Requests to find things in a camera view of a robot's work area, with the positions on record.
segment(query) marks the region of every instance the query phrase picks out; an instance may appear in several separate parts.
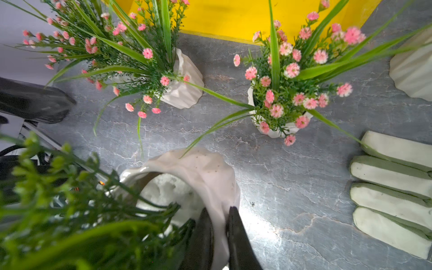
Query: marble surface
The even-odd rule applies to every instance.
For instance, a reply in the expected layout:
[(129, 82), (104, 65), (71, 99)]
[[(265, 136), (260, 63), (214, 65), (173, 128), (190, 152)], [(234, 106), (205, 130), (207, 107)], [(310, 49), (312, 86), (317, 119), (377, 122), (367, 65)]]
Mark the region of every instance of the marble surface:
[[(363, 26), (372, 33), (404, 4), (383, 0)], [(401, 36), (432, 20), (430, 0), (417, 0), (370, 47)], [(235, 68), (235, 53), (252, 45), (182, 35), (179, 48), (204, 76), (206, 86), (246, 102), (245, 68)], [(81, 67), (69, 75), (79, 72)], [(388, 76), (389, 58), (334, 79), (351, 82), (348, 98), (332, 99), (320, 111), (357, 137), (367, 130), (432, 143), (432, 103), (410, 98)], [(122, 171), (171, 149), (184, 148), (222, 117), (238, 110), (208, 94), (190, 109), (162, 104), (159, 115), (142, 121), (143, 159), (137, 138), (137, 115), (124, 108), (131, 97), (115, 101), (102, 116), (98, 136), (92, 127), (97, 113), (114, 97), (85, 80), (59, 83), (78, 102), (63, 122), (39, 127), (60, 143), (70, 142), (79, 156), (96, 151), (103, 168)], [(249, 118), (205, 137), (199, 144), (224, 155), (241, 188), (240, 214), (252, 247), (266, 270), (423, 270), (432, 264), (375, 240), (355, 228), (349, 199), (351, 158), (362, 154), (355, 141), (313, 119), (297, 133), (294, 145), (261, 135)]]

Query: white wall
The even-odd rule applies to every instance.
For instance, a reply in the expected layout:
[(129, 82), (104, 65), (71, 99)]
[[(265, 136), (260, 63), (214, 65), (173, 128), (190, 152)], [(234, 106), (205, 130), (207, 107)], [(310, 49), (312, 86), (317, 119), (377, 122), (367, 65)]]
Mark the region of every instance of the white wall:
[[(9, 1), (28, 11), (32, 11), (24, 1)], [(47, 4), (41, 3), (39, 0), (27, 0), (27, 2), (45, 15), (53, 17)], [(25, 38), (22, 31), (25, 29), (33, 34), (42, 32), (47, 35), (51, 35), (55, 30), (48, 23), (0, 1), (0, 77), (45, 85), (55, 74), (56, 67), (54, 67), (54, 70), (49, 70), (44, 65), (48, 63), (48, 60), (28, 58), (46, 57), (46, 54), (21, 51), (3, 45), (14, 46), (16, 43), (22, 43)], [(30, 47), (24, 47), (24, 49), (33, 50)]]

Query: white pot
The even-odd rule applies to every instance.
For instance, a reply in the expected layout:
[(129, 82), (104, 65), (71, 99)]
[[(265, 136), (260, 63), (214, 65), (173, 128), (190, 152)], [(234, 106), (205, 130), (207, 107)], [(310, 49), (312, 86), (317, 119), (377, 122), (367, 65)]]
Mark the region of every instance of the white pot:
[[(184, 55), (180, 49), (176, 49), (175, 51), (177, 58), (174, 64), (174, 74), (179, 76), (189, 75), (189, 82), (203, 87), (203, 75), (191, 59), (187, 55)], [(184, 109), (195, 105), (202, 95), (203, 91), (201, 89), (184, 82), (171, 81), (161, 100), (176, 108)]]
[[(120, 181), (129, 187), (141, 188), (141, 195), (143, 197), (147, 196), (145, 198), (154, 203), (156, 203), (155, 201), (166, 200), (167, 202), (176, 201), (182, 205), (184, 209), (173, 217), (172, 223), (176, 225), (181, 225), (189, 217), (197, 219), (205, 206), (214, 231), (214, 255), (211, 269), (221, 270), (229, 259), (226, 220), (229, 208), (231, 206), (238, 208), (240, 205), (240, 188), (235, 181), (234, 169), (224, 162), (222, 155), (212, 153), (204, 148), (193, 148), (184, 157), (180, 158), (184, 151), (184, 149), (169, 151), (161, 156), (149, 159), (140, 168), (127, 169), (121, 173)], [(170, 176), (168, 176), (168, 179), (167, 177), (164, 177), (165, 179), (160, 178), (158, 180), (159, 184), (175, 186), (171, 188), (172, 198), (160, 198), (158, 195), (166, 196), (167, 192), (163, 191), (166, 189), (149, 184), (149, 181), (159, 173), (173, 175), (187, 185), (180, 184), (178, 179), (169, 179)], [(200, 200), (194, 194), (191, 194), (189, 187), (200, 197)], [(113, 192), (116, 192), (116, 196), (119, 194), (126, 195), (119, 188), (114, 189)], [(189, 202), (195, 204), (195, 209), (185, 205), (184, 202), (187, 200), (179, 198), (181, 193), (184, 196), (192, 197)]]
[[(255, 104), (254, 104), (254, 96), (253, 96), (253, 93), (254, 93), (254, 89), (253, 89), (252, 87), (250, 87), (250, 88), (248, 89), (248, 103), (249, 103), (249, 105), (255, 106)], [(256, 111), (250, 111), (250, 112), (249, 112), (249, 114), (255, 114), (255, 113), (256, 113)], [(306, 112), (304, 115), (307, 116), (309, 119), (311, 119), (311, 118), (313, 117), (313, 116), (312, 116), (310, 113), (308, 113), (308, 112)], [(252, 122), (253, 122), (254, 125), (257, 127), (258, 131), (259, 131), (261, 134), (264, 134), (264, 133), (261, 131), (261, 129), (260, 129), (260, 125), (257, 124), (257, 122), (260, 123), (260, 122), (262, 122), (262, 121), (265, 121), (264, 118), (263, 118), (262, 116), (260, 116), (260, 115), (251, 116), (251, 118), (252, 118)], [(289, 129), (288, 134), (295, 134), (295, 133), (297, 133), (297, 131), (299, 130), (299, 128), (296, 127), (294, 123), (287, 123), (287, 124), (285, 125), (285, 127), (286, 127), (287, 129)], [(272, 130), (272, 129), (270, 129), (269, 133), (266, 134), (266, 135), (269, 136), (269, 137), (272, 138), (272, 139), (274, 139), (274, 138), (285, 138), (285, 137), (286, 137), (285, 134), (282, 133), (282, 132), (280, 131), (279, 128), (278, 128), (277, 130)]]
[[(415, 47), (432, 42), (432, 28), (409, 39), (403, 47)], [(396, 88), (412, 98), (432, 101), (432, 45), (397, 54), (390, 60), (390, 77)]]

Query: yellow box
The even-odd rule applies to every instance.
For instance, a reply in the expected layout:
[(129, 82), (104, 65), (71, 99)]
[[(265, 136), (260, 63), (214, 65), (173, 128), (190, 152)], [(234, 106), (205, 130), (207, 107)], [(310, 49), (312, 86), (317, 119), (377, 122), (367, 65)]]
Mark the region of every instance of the yellow box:
[[(361, 27), (381, 0), (351, 0), (332, 20), (342, 29)], [(253, 34), (261, 30), (270, 35), (270, 12), (267, 0), (190, 0), (185, 11), (183, 33), (252, 44)], [(320, 13), (324, 18), (338, 0), (330, 0), (330, 8)], [(273, 18), (282, 23), (282, 30), (290, 42), (294, 41), (305, 24), (306, 15), (318, 11), (319, 0), (273, 0)], [(133, 2), (130, 12), (137, 12)]]

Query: flower arrangement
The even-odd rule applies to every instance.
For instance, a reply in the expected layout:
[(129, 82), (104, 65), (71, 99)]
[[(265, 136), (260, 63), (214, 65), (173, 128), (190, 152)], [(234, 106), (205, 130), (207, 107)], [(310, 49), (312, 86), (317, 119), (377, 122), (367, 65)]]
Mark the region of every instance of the flower arrangement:
[[(8, 207), (2, 200), (0, 213), (20, 219), (1, 232), (0, 268), (178, 269), (195, 227), (192, 219), (181, 227), (170, 223), (178, 204), (159, 206), (142, 198), (116, 171), (101, 170), (95, 153), (84, 161), (68, 144), (62, 151), (46, 149), (34, 133), (24, 143), (3, 139), (26, 149), (14, 178), (2, 181), (2, 187), (15, 186), (20, 204)], [(53, 157), (43, 173), (30, 160), (40, 152)], [(124, 196), (115, 196), (114, 188)], [(137, 208), (137, 200), (159, 211)]]
[[(400, 49), (392, 49), (392, 47), (432, 25), (429, 24), (356, 56), (372, 38), (408, 7), (411, 1), (369, 37), (366, 37), (357, 27), (349, 27), (345, 31), (338, 23), (327, 27), (348, 2), (349, 0), (340, 0), (318, 23), (320, 12), (330, 7), (329, 0), (321, 0), (318, 12), (311, 12), (306, 16), (306, 24), (301, 26), (294, 44), (291, 44), (281, 29), (281, 23), (273, 20), (271, 0), (269, 0), (270, 37), (265, 38), (260, 31), (257, 31), (252, 38), (253, 42), (262, 45), (261, 55), (254, 57), (249, 52), (249, 55), (242, 59), (236, 54), (233, 60), (236, 67), (242, 60), (250, 65), (245, 72), (245, 78), (251, 81), (253, 105), (237, 102), (210, 89), (203, 89), (213, 96), (246, 109), (217, 122), (205, 134), (198, 137), (189, 148), (206, 134), (249, 114), (261, 133), (268, 134), (271, 130), (275, 131), (280, 137), (285, 138), (284, 143), (287, 146), (295, 142), (294, 133), (307, 127), (311, 116), (345, 132), (315, 109), (326, 107), (331, 96), (349, 96), (353, 87), (347, 82), (326, 83), (326, 81), (378, 58), (417, 49), (418, 47)], [(360, 142), (353, 135), (345, 133)]]
[[(2, 1), (16, 6), (7, 0)], [(46, 64), (49, 69), (53, 69), (53, 65), (61, 60), (72, 61), (51, 81), (85, 77), (99, 91), (110, 85), (115, 97), (109, 103), (120, 97), (139, 94), (140, 97), (134, 102), (125, 104), (128, 111), (137, 112), (139, 133), (141, 119), (146, 118), (149, 111), (154, 114), (161, 112), (159, 104), (170, 84), (168, 77), (175, 75), (176, 54), (173, 48), (177, 44), (188, 0), (137, 0), (138, 14), (126, 14), (115, 0), (109, 0), (109, 9), (118, 19), (104, 12), (98, 0), (42, 1), (50, 5), (55, 18), (42, 14), (31, 5), (38, 15), (16, 7), (56, 26), (59, 31), (53, 35), (33, 35), (25, 30), (26, 37), (36, 37), (37, 41), (24, 40), (18, 47), (56, 48), (56, 51), (42, 51), (49, 53), (49, 63)], [(58, 79), (81, 61), (89, 63), (88, 69), (82, 70), (82, 74)], [(118, 76), (123, 79), (113, 82), (112, 79)], [(189, 79), (185, 75), (180, 80), (187, 82)], [(95, 134), (97, 123), (107, 105), (96, 120)]]

